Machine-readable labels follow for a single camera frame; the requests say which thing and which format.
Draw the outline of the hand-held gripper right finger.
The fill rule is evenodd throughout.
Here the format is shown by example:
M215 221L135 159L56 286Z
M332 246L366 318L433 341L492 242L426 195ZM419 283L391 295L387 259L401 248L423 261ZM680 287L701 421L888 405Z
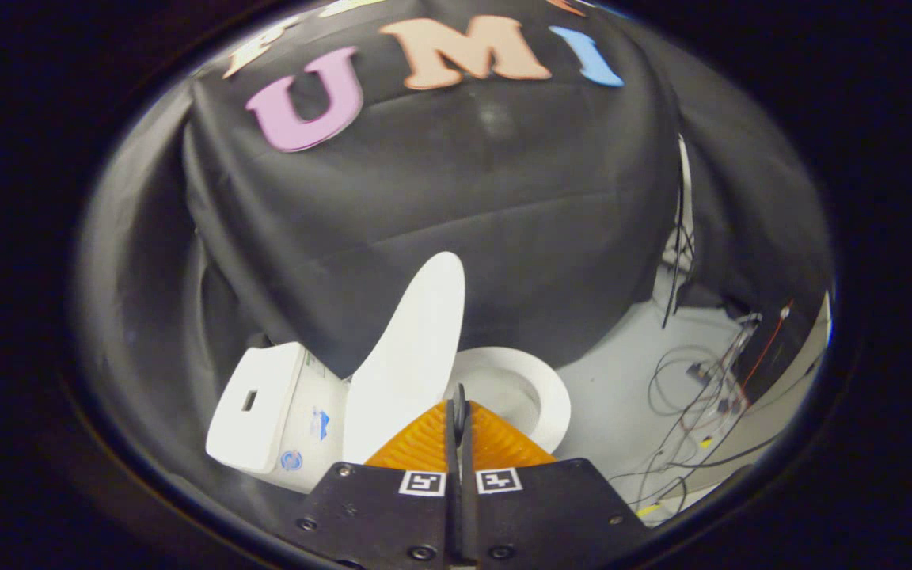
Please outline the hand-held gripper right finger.
M654 530L585 458L478 469L485 408L461 408L461 561L475 569L606 569Z

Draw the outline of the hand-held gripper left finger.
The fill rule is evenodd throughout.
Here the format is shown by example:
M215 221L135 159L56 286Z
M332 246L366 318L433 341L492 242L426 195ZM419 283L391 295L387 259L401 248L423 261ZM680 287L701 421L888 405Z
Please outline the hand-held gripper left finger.
M461 400L446 401L441 469L333 463L282 539L325 565L443 569L460 538Z

